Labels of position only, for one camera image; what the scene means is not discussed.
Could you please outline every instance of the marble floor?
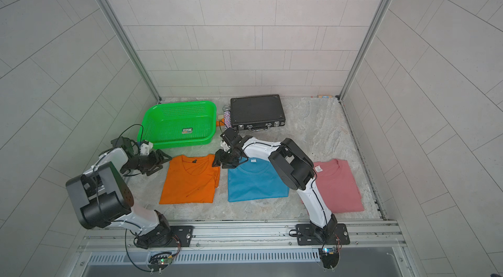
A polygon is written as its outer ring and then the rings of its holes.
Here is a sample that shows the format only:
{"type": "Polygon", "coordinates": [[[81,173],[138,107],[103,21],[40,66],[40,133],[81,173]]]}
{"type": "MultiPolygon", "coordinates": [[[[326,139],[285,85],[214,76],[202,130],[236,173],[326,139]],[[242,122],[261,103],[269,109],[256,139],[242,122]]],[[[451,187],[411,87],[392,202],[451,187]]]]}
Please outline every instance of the marble floor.
{"type": "MultiPolygon", "coordinates": [[[[230,98],[170,98],[166,103],[210,100],[222,114],[222,107],[230,98]]],[[[329,161],[333,158],[345,159],[362,194],[363,212],[336,214],[338,219],[379,218],[380,212],[374,204],[372,192],[365,177],[358,153],[355,149],[348,124],[341,105],[335,98],[281,98],[285,111],[286,125],[270,128],[267,131],[241,131],[241,135],[252,135],[265,141],[282,141],[289,137],[311,158],[312,161],[329,161]]],[[[220,148],[220,130],[213,136],[210,144],[165,149],[170,156],[206,156],[220,148]]],[[[166,180],[168,164],[151,176],[138,175],[128,181],[135,197],[135,204],[163,213],[168,220],[264,220],[300,219],[309,216],[299,195],[290,190],[286,198],[267,198],[263,200],[235,202],[227,201],[227,169],[220,171],[220,183],[215,191],[212,204],[160,205],[159,199],[166,180]]]]}

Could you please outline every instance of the pink t-shirt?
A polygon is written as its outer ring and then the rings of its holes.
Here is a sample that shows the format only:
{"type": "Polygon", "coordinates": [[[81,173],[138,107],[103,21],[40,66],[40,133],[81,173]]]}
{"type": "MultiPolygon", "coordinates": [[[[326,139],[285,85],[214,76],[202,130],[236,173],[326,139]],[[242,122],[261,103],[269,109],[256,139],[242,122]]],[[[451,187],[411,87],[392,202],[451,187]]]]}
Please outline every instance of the pink t-shirt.
{"type": "Polygon", "coordinates": [[[332,159],[328,162],[315,162],[314,168],[318,173],[316,185],[332,213],[364,211],[362,196],[348,161],[332,159]]]}

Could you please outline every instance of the orange t-shirt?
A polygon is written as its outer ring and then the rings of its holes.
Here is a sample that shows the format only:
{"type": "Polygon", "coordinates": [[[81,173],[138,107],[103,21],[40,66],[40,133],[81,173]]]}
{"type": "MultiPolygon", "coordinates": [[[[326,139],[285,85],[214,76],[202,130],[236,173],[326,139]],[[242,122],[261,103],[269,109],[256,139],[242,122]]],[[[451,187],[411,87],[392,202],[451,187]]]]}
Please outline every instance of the orange t-shirt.
{"type": "Polygon", "coordinates": [[[170,161],[159,204],[213,203],[220,167],[211,167],[215,155],[177,156],[170,161]]]}

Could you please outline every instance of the black cable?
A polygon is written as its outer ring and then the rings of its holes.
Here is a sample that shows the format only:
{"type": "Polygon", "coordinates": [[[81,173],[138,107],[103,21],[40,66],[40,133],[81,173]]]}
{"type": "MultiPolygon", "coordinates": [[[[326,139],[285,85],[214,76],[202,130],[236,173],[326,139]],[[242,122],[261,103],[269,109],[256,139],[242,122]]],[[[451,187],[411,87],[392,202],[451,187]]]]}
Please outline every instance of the black cable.
{"type": "Polygon", "coordinates": [[[126,232],[124,233],[124,247],[126,248],[126,254],[127,254],[127,257],[129,258],[129,261],[131,261],[131,264],[134,265],[134,267],[138,268],[139,270],[142,270],[143,272],[147,272],[147,273],[150,273],[151,270],[146,270],[146,269],[143,269],[143,268],[139,268],[138,266],[136,266],[136,264],[133,262],[133,260],[131,259],[131,257],[129,256],[129,252],[127,250],[127,240],[126,240],[126,237],[127,237],[127,229],[126,229],[126,232]]]}

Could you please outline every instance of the white tiled wall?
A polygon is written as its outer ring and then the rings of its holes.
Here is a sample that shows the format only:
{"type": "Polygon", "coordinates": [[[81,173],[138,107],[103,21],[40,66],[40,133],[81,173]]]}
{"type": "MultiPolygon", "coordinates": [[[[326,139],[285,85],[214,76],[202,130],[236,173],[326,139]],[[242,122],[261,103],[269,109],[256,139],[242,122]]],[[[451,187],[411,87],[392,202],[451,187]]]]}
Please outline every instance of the white tiled wall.
{"type": "Polygon", "coordinates": [[[379,1],[109,0],[161,95],[189,97],[338,95],[379,1]]]}
{"type": "Polygon", "coordinates": [[[95,0],[0,0],[0,19],[0,274],[54,276],[81,229],[66,181],[155,99],[95,0]]]}
{"type": "Polygon", "coordinates": [[[503,272],[502,5],[393,0],[344,101],[430,277],[503,272]]]}

